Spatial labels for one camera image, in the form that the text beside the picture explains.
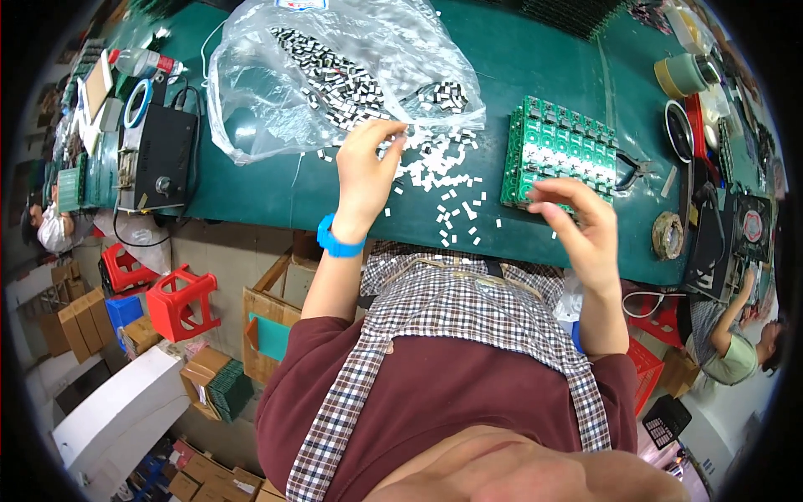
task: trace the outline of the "concrete floor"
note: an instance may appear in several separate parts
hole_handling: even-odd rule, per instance
[[[100,285],[97,262],[100,253],[114,242],[108,238],[90,238],[73,250],[82,276],[90,287]],[[209,272],[218,280],[218,290],[211,295],[211,304],[212,314],[220,318],[221,325],[192,341],[206,340],[213,349],[241,361],[243,287],[253,286],[291,244],[290,230],[229,222],[210,225],[190,221],[175,231],[172,238],[173,267],[187,263],[195,275]],[[298,306],[303,305],[313,275],[304,268],[290,266],[283,298]],[[280,282],[276,284],[274,293],[279,292]],[[141,303],[147,312],[144,295],[141,295]],[[658,358],[666,352],[666,344],[641,330],[633,331],[631,336],[640,340]],[[256,456],[254,414],[263,386],[254,382],[254,387],[254,398],[233,423],[210,421],[190,408],[175,422],[171,431],[175,435],[185,435],[193,446],[213,452],[214,458],[228,468],[239,466],[262,475]],[[645,411],[661,394],[663,391],[657,390],[651,396]]]

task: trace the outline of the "plastic bottle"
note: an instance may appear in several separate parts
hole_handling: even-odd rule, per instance
[[[161,55],[148,49],[114,49],[108,57],[109,64],[113,64],[120,73],[138,79],[149,79],[162,70],[167,76],[176,76],[184,71],[181,61]]]

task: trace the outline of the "maroon shirt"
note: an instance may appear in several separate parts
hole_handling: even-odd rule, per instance
[[[282,493],[312,420],[357,343],[362,321],[297,322],[256,412],[257,452]],[[593,364],[613,448],[636,451],[636,369],[624,354]],[[581,451],[566,378],[529,356],[447,337],[396,337],[324,500],[362,500],[407,460],[474,425]]]

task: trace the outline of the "checkered shirt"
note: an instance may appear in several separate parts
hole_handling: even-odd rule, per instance
[[[287,480],[288,500],[322,500],[394,337],[453,337],[524,353],[566,376],[584,451],[610,449],[605,408],[585,355],[551,314],[553,267],[505,261],[490,277],[477,255],[379,242],[361,284],[377,295],[359,340],[318,410]]]

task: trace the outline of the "blue wristwatch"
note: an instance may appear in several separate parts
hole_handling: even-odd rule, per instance
[[[362,242],[358,244],[343,244],[329,230],[334,219],[335,214],[331,213],[320,220],[318,224],[318,244],[326,251],[329,251],[329,256],[333,258],[352,258],[359,255],[365,246],[365,239],[362,239]]]

